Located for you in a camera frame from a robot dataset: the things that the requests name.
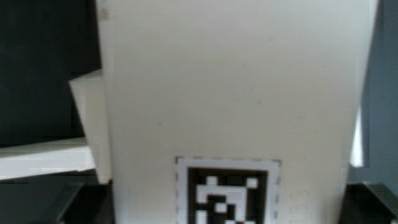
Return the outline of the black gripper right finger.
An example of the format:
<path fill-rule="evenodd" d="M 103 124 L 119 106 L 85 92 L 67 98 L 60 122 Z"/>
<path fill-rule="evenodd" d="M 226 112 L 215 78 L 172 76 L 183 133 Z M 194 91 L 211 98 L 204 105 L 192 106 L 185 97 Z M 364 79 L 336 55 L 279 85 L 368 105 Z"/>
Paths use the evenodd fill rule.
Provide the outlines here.
<path fill-rule="evenodd" d="M 398 196 L 384 184 L 346 186 L 343 224 L 398 224 Z"/>

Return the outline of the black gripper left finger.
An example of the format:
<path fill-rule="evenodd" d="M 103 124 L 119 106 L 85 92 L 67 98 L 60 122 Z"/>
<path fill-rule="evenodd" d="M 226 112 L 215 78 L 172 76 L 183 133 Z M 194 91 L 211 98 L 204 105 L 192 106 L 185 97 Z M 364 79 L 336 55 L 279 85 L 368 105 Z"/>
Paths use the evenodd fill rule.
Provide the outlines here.
<path fill-rule="evenodd" d="M 67 184 L 50 206 L 51 224 L 115 224 L 112 186 Z"/>

